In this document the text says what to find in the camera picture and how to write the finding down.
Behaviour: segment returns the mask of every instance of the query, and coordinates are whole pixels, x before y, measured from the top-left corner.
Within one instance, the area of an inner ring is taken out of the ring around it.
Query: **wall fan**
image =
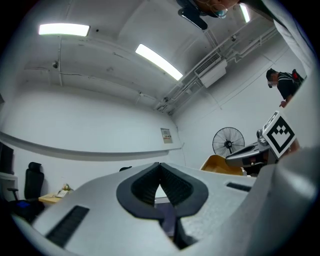
[[[245,147],[245,139],[236,128],[225,127],[219,130],[212,141],[212,148],[216,155],[227,157]]]

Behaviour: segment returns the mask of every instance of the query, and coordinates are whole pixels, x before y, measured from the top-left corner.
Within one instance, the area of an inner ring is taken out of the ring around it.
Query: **black office chair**
[[[24,197],[25,200],[18,200],[16,188],[8,188],[12,191],[15,200],[8,202],[11,210],[18,216],[31,223],[37,215],[45,208],[42,202],[38,201],[45,175],[40,172],[41,163],[31,162],[25,171]]]

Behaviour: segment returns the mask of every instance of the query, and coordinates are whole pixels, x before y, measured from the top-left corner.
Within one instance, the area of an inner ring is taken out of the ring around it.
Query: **ceiling light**
[[[245,19],[245,22],[248,23],[250,21],[250,16],[249,16],[247,7],[245,5],[243,5],[243,4],[240,4],[240,8],[241,8],[243,17]]]
[[[162,68],[174,79],[179,80],[180,78],[182,78],[183,75],[174,66],[172,66],[168,61],[166,61],[159,54],[155,53],[145,45],[140,44],[135,52],[142,57],[145,57],[152,63],[156,64],[158,67]]]
[[[63,34],[86,37],[89,28],[87,25],[70,23],[43,24],[39,27],[39,35]]]

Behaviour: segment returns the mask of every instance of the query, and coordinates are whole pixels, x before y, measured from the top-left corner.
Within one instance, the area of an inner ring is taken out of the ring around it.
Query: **air conditioning unit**
[[[215,52],[210,58],[202,63],[195,71],[205,87],[211,86],[215,81],[226,74],[227,61],[221,60],[221,56]]]

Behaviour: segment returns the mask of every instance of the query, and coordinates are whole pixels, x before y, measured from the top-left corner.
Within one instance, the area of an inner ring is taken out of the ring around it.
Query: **striped shirt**
[[[298,90],[298,85],[294,82],[290,73],[279,72],[278,81],[279,83],[277,88],[284,100],[286,100],[290,95],[295,95]]]

